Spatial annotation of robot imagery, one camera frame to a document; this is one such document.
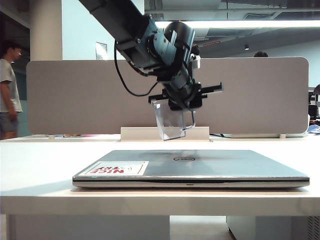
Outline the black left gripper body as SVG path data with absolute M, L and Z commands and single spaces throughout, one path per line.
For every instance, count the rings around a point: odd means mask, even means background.
M 222 82 L 218 85 L 203 87 L 200 82 L 196 82 L 190 75 L 159 75 L 156 81 L 163 86 L 163 89 L 160 94 L 149 95 L 149 103 L 160 100 L 168 100 L 169 103 L 202 103 L 203 99 L 206 99 L 209 94 L 224 90 Z

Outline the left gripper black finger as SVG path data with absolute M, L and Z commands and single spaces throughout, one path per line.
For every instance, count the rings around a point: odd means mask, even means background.
M 188 111 L 195 111 L 202 107 L 202 99 L 201 98 L 194 98 L 187 104 Z
M 183 111 L 185 109 L 182 101 L 174 102 L 171 99 L 168 100 L 168 106 L 172 111 Z

